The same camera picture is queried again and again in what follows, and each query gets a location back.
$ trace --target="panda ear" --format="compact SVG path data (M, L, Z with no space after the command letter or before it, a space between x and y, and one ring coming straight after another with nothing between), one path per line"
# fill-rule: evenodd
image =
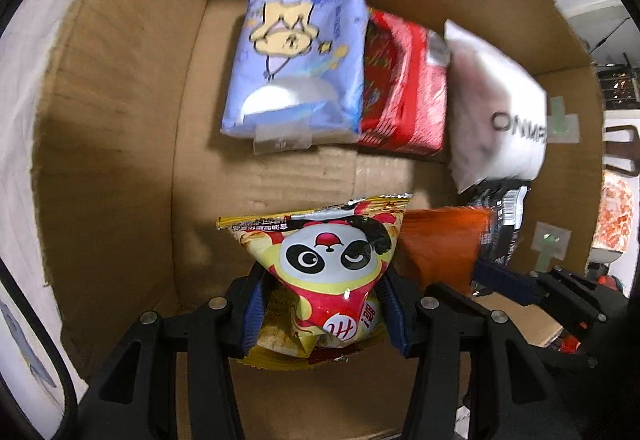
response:
M352 227L364 232L376 254L384 254L391 249L391 237L385 226L376 219L367 216L348 216L344 220Z

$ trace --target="cardboard box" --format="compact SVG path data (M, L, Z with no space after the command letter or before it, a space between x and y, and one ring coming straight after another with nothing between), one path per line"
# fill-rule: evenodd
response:
M563 96L580 143L549 145L526 201L513 267L531 270L537 221L572 231L581 271L595 228L602 103L591 61L552 0L367 0L442 32L453 19ZM75 0L52 52L35 128L33 188L63 338L90 376L141 312L225 292L253 260L216 218L380 193L414 208L456 202L445 165L322 147L254 157L220 135L246 0ZM234 366L249 439L383 438L397 432L415 363L388 344L347 363L273 373Z

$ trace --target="barcode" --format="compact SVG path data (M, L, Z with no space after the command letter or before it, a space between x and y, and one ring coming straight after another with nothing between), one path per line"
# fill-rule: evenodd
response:
M516 199L518 197L518 191L509 191L502 198L502 224L503 225L515 225L516 224Z

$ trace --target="white package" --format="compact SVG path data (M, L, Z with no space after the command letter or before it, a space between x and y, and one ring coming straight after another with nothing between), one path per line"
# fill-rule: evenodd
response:
M537 177L545 158L546 92L521 65L453 21L445 24L450 169L458 192L484 180Z

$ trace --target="white fabric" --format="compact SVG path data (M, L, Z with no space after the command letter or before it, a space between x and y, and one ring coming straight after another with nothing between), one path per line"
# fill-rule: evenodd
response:
M40 84L71 1L24 0L0 38L0 257L62 353L80 398L86 384L60 343L62 324L52 289L44 277L30 173ZM44 349L4 290L0 290L0 301L4 303L0 305L0 372L31 423L44 438L50 438L62 418L60 381ZM57 388L43 385L32 375L33 359L27 358L30 355L25 355L24 349L18 349L15 325L12 336L11 318L4 315L9 312L33 356L42 362Z
M452 21L451 172L461 193L483 180L533 180L545 158L546 92L519 64Z

